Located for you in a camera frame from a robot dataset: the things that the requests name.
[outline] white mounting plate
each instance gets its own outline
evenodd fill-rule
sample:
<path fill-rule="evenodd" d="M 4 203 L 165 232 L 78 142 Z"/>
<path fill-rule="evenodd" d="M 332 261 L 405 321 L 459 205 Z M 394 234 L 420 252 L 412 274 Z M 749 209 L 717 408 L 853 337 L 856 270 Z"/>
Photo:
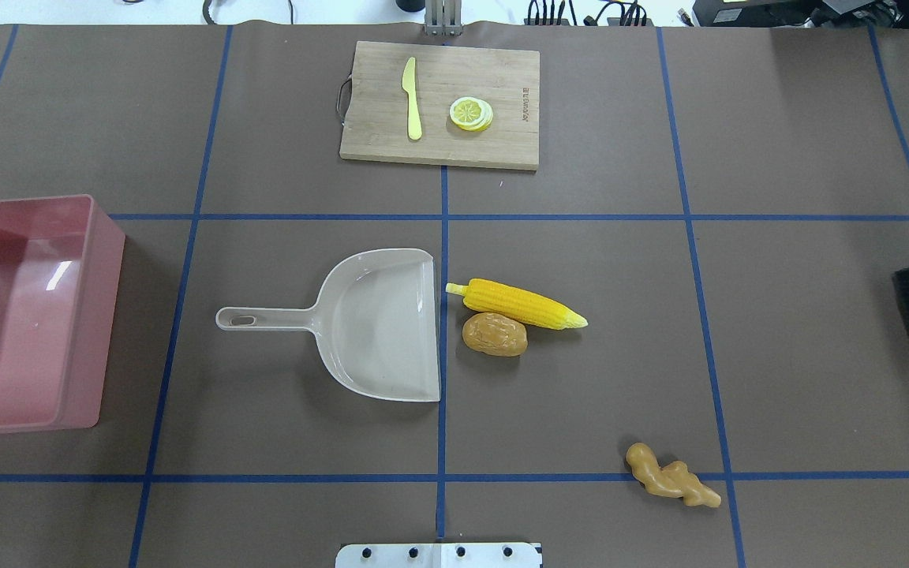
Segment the white mounting plate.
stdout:
<path fill-rule="evenodd" d="M 539 543 L 346 545 L 335 568 L 542 568 Z"/>

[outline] brown potato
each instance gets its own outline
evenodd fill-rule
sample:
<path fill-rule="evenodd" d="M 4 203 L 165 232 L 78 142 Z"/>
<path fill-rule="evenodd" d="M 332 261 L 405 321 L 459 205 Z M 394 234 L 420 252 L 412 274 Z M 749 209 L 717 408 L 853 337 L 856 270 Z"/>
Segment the brown potato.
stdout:
<path fill-rule="evenodd" d="M 470 317 L 462 327 L 462 339 L 469 349 L 497 357 L 516 357 L 528 348 L 524 323 L 493 312 Z"/>

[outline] white dustpan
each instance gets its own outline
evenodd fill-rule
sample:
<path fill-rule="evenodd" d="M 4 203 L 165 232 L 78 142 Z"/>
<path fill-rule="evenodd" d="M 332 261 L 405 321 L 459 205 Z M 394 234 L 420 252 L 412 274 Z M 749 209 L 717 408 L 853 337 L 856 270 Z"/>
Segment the white dustpan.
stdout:
<path fill-rule="evenodd" d="M 329 373 L 350 391 L 400 402 L 440 400 L 433 256 L 360 252 L 325 277 L 307 309 L 224 307 L 225 331 L 310 331 Z"/>

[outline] knife handle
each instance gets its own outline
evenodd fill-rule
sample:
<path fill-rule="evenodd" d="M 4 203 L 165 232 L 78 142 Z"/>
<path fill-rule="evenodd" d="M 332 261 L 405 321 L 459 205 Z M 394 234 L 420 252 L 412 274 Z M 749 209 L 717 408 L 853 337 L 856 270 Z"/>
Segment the knife handle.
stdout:
<path fill-rule="evenodd" d="M 409 140 L 419 140 L 423 136 L 423 126 L 419 123 L 419 105 L 416 104 L 416 92 L 409 93 Z"/>

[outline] dustpan handle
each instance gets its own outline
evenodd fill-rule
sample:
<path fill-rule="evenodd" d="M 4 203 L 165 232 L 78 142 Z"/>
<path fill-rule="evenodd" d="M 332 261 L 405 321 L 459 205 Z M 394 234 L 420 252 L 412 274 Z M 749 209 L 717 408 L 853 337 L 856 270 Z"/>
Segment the dustpan handle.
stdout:
<path fill-rule="evenodd" d="M 314 331 L 314 308 L 224 307 L 216 313 L 224 331 Z"/>

